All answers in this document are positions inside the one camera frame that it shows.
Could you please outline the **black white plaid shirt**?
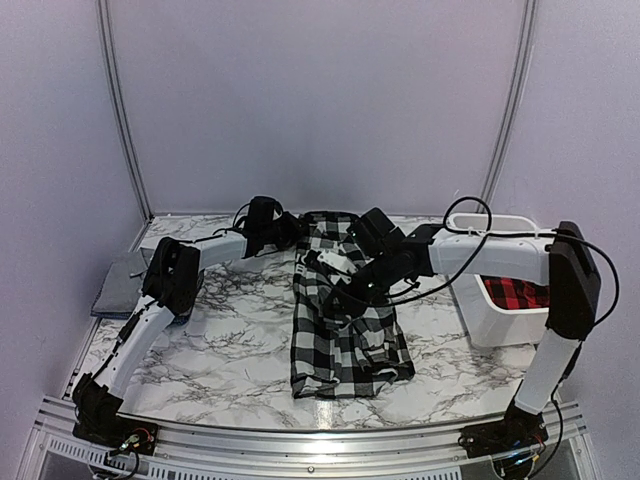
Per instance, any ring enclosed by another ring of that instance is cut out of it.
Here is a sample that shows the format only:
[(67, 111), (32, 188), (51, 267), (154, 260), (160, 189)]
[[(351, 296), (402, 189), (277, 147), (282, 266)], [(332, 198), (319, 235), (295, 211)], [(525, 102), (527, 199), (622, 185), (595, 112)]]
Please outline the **black white plaid shirt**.
[(324, 303), (339, 276), (306, 258), (331, 252), (356, 267), (370, 259), (348, 234), (357, 216), (311, 211), (296, 245), (290, 385), (295, 399), (377, 396), (387, 385), (410, 380), (415, 368), (393, 307), (369, 308), (360, 317), (327, 313)]

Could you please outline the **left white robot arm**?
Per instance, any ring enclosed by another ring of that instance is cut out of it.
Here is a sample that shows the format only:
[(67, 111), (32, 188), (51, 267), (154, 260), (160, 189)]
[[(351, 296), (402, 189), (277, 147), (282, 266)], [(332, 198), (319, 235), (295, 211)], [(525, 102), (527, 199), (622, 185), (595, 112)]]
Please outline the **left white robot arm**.
[(279, 201), (256, 196), (248, 204), (248, 213), (230, 227), (195, 240), (162, 238), (141, 296), (112, 350), (76, 384), (72, 394), (76, 434), (116, 445), (136, 429), (118, 415), (130, 379), (158, 335), (194, 306), (199, 278), (206, 269), (253, 258), (269, 246), (286, 250), (305, 230), (303, 220), (284, 210)]

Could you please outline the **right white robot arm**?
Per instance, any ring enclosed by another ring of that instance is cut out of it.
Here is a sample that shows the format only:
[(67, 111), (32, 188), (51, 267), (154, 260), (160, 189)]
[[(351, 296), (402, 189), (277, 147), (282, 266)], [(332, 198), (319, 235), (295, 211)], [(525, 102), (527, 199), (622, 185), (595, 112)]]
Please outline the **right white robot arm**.
[(331, 284), (328, 308), (352, 317), (369, 307), (386, 306), (389, 289), (401, 280), (463, 274), (518, 279), (549, 288), (545, 331), (532, 363), (495, 430), (506, 448), (515, 448), (534, 431), (538, 417), (561, 383), (581, 345), (604, 322), (598, 312), (602, 279), (593, 259), (604, 251), (585, 240), (580, 228), (563, 221), (551, 230), (494, 229), (485, 215), (482, 228), (456, 227), (447, 211), (439, 223), (419, 225), (404, 233), (379, 208), (359, 217), (349, 228), (369, 262), (355, 266), (346, 257), (321, 251), (320, 265), (339, 276)]

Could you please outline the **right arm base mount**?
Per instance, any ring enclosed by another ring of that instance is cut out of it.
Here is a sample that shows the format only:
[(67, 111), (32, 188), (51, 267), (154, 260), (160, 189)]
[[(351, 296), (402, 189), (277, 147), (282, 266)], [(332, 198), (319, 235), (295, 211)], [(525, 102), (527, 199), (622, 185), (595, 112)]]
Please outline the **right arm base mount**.
[(541, 420), (506, 419), (464, 427), (458, 445), (469, 458), (506, 453), (530, 446), (541, 446), (549, 438)]

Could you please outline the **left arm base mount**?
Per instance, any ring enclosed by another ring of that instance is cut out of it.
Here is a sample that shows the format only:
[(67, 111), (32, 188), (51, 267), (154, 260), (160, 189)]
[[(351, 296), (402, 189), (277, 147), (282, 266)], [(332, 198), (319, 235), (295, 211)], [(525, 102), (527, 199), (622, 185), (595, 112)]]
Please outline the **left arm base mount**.
[(72, 434), (76, 438), (109, 447), (118, 453), (136, 452), (152, 455), (158, 440), (159, 426), (156, 423), (116, 416), (98, 426), (90, 425), (87, 421), (77, 422)]

